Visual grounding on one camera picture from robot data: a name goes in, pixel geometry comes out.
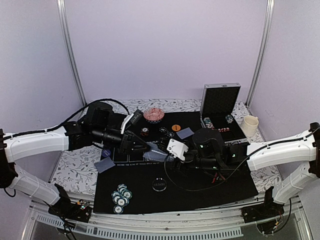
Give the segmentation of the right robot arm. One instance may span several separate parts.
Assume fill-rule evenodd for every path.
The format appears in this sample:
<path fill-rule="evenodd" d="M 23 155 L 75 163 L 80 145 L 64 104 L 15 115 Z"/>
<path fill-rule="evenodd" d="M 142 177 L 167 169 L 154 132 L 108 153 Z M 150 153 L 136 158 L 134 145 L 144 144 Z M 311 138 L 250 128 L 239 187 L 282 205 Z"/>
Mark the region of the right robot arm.
<path fill-rule="evenodd" d="M 320 176 L 320 125 L 310 124 L 310 129 L 298 135 L 269 142 L 241 142 L 225 145 L 217 130 L 202 128 L 192 136 L 193 147 L 174 139 L 169 140 L 167 150 L 175 158 L 177 168 L 193 168 L 220 173 L 232 170 L 222 182 L 195 189 L 192 199 L 197 208 L 218 206 L 245 200 L 258 195 L 253 182 L 247 180 L 250 171 L 277 164 L 302 161 L 301 165 L 281 184 L 265 191 L 266 200 L 259 206 L 262 218 L 269 218 L 278 207 L 302 190 L 309 181 Z M 246 167 L 237 177 L 238 169 Z"/>

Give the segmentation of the orange big blind button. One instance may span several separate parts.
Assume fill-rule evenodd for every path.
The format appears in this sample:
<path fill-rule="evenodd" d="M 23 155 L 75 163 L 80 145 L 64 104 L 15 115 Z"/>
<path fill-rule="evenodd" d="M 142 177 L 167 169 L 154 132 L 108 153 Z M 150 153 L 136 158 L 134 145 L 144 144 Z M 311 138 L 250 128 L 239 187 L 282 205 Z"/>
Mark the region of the orange big blind button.
<path fill-rule="evenodd" d="M 174 124 L 171 129 L 174 131 L 174 132 L 178 132 L 181 130 L 181 126 L 178 125 L 178 124 Z"/>

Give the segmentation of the red poker chip stack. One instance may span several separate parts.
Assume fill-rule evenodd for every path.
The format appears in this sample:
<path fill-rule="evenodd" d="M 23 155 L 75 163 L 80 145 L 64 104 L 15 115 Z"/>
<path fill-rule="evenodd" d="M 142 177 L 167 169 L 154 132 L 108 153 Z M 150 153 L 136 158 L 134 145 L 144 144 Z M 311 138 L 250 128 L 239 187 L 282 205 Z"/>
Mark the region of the red poker chip stack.
<path fill-rule="evenodd" d="M 143 136 L 143 137 L 146 137 L 149 135 L 149 129 L 147 127 L 143 127 L 141 130 L 140 130 L 140 135 Z"/>

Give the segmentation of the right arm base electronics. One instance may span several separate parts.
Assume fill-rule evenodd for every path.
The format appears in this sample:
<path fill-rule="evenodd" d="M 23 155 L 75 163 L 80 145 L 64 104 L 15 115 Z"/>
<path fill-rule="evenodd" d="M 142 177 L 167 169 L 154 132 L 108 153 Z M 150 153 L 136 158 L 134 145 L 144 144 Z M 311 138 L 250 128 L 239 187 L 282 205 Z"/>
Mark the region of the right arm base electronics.
<path fill-rule="evenodd" d="M 251 205 L 241 208 L 241 216 L 245 223 L 273 218 L 268 222 L 258 223 L 256 225 L 258 231 L 263 235 L 273 235 L 283 219 L 284 204 L 278 204 L 272 200 L 264 200 L 263 203 Z"/>

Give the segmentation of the clear dealer button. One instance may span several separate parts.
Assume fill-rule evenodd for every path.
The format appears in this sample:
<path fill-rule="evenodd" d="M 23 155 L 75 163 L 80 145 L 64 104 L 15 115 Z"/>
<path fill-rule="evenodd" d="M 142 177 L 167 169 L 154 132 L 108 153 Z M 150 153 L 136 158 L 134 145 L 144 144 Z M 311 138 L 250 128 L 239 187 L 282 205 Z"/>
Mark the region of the clear dealer button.
<path fill-rule="evenodd" d="M 167 181 L 162 177 L 157 177 L 153 180 L 152 189 L 156 192 L 163 192 L 167 188 Z"/>

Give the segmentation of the purple small blind button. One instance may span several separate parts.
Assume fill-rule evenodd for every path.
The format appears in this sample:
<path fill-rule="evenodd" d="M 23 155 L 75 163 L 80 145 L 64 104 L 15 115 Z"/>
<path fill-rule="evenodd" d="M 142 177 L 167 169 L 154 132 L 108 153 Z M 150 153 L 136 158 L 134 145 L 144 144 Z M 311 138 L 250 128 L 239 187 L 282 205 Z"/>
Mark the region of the purple small blind button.
<path fill-rule="evenodd" d="M 111 156 L 111 151 L 109 149 L 103 149 L 101 152 L 101 157 L 104 158 L 108 158 Z"/>

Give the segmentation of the blue playing card deck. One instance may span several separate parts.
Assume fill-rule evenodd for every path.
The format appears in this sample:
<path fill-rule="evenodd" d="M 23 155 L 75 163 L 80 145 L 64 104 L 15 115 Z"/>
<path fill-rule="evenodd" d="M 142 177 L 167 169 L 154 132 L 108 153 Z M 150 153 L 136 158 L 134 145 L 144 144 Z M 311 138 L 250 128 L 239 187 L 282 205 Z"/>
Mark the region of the blue playing card deck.
<path fill-rule="evenodd" d="M 143 153 L 143 159 L 149 162 L 171 162 L 173 157 L 171 155 L 168 156 L 168 153 L 160 150 L 155 142 L 147 142 L 150 149 Z"/>

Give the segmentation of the blue white poker chip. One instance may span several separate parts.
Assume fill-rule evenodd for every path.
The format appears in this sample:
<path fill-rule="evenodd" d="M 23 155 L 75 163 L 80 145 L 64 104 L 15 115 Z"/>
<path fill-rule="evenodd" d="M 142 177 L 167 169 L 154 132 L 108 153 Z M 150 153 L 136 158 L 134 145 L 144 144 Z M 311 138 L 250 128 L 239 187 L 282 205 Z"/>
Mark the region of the blue white poker chip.
<path fill-rule="evenodd" d="M 123 208 L 123 206 L 121 206 L 121 205 L 115 205 L 115 206 L 113 207 L 113 212 L 114 212 L 115 214 L 117 214 L 117 215 L 120 215 L 120 214 L 122 214 L 122 213 L 124 212 L 124 208 Z"/>

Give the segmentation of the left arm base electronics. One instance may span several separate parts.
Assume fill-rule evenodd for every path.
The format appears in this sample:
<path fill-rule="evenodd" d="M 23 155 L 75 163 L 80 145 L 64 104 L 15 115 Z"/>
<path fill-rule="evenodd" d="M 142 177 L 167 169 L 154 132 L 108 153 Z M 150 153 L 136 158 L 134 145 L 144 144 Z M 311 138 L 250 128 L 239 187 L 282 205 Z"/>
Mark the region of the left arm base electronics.
<path fill-rule="evenodd" d="M 78 222 L 88 223 L 92 214 L 90 202 L 80 199 L 76 203 L 72 203 L 65 189 L 54 184 L 59 193 L 58 201 L 49 206 L 48 213 L 58 216 L 63 220 L 74 220 Z"/>

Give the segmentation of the black poker chip stack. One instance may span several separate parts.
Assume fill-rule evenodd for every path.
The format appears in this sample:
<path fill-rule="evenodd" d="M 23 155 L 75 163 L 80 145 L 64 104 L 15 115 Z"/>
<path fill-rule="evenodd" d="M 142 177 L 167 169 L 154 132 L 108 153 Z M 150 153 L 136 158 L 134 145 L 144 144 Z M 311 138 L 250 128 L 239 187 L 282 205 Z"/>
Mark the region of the black poker chip stack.
<path fill-rule="evenodd" d="M 167 134 L 166 134 L 166 136 L 168 137 L 168 138 L 174 138 L 174 136 L 175 136 L 175 133 L 174 132 L 171 132 L 171 131 L 169 131 Z"/>

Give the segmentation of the black 100 poker chip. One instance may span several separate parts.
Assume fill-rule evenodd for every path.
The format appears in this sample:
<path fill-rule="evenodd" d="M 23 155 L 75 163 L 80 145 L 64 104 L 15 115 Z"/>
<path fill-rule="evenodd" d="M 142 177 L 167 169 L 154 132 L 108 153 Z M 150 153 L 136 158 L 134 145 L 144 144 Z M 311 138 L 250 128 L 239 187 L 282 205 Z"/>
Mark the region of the black 100 poker chip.
<path fill-rule="evenodd" d="M 160 127 L 159 132 L 162 134 L 166 134 L 168 132 L 168 130 L 165 127 Z"/>

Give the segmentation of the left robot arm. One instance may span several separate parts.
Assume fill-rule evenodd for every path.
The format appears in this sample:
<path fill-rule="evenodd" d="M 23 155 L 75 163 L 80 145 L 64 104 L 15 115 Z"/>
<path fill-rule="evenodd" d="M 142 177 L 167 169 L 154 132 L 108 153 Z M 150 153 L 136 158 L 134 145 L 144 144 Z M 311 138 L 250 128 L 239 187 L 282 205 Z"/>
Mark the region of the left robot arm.
<path fill-rule="evenodd" d="M 71 117 L 57 126 L 20 133 L 0 133 L 0 187 L 13 189 L 54 206 L 63 216 L 74 213 L 74 205 L 58 184 L 47 183 L 26 172 L 15 162 L 19 159 L 57 151 L 74 151 L 94 144 L 115 148 L 122 154 L 143 153 L 150 146 L 130 127 L 143 117 L 137 109 L 114 128 L 115 113 L 107 100 L 96 100 L 85 106 L 86 114 L 77 121 Z"/>

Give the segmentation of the dealt blue card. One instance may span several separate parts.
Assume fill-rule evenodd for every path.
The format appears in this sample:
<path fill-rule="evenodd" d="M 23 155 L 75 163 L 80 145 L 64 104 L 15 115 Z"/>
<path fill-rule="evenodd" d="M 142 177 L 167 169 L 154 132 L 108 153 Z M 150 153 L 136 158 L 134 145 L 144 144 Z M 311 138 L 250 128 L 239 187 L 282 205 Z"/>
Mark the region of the dealt blue card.
<path fill-rule="evenodd" d="M 194 132 L 191 130 L 190 127 L 187 127 L 187 128 L 184 128 L 180 131 L 177 131 L 176 134 L 180 139 L 183 140 L 183 139 L 186 139 L 186 138 L 192 136 L 194 134 Z"/>
<path fill-rule="evenodd" d="M 98 171 L 99 174 L 107 171 L 110 168 L 113 168 L 115 163 L 112 161 L 110 157 L 106 157 L 99 162 L 94 163 L 94 167 Z"/>

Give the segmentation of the blue green chip stack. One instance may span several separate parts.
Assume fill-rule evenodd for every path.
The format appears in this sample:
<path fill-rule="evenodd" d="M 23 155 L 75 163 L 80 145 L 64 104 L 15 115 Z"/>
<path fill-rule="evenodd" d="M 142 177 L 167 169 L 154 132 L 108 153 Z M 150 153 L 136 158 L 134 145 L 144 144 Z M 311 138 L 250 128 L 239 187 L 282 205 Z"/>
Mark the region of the blue green chip stack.
<path fill-rule="evenodd" d="M 129 204 L 133 194 L 128 187 L 122 183 L 117 186 L 117 190 L 112 192 L 111 197 L 114 204 L 124 207 Z"/>

